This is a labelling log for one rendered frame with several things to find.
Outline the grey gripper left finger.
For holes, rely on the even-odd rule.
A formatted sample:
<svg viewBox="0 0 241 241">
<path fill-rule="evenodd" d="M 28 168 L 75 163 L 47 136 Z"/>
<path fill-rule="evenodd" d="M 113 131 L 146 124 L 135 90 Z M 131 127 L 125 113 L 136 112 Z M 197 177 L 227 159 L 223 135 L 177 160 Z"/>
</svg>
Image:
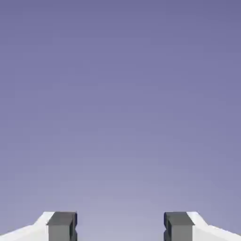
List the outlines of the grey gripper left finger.
<svg viewBox="0 0 241 241">
<path fill-rule="evenodd" d="M 77 212 L 45 211 L 32 225 L 0 235 L 0 241 L 78 241 Z"/>
</svg>

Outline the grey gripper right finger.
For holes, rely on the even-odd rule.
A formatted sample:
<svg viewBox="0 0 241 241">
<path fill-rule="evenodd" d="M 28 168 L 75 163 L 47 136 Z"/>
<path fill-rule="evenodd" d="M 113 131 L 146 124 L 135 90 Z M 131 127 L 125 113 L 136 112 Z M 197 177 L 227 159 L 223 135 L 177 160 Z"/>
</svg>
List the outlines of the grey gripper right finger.
<svg viewBox="0 0 241 241">
<path fill-rule="evenodd" d="M 209 225 L 196 211 L 165 212 L 163 241 L 241 241 L 241 235 Z"/>
</svg>

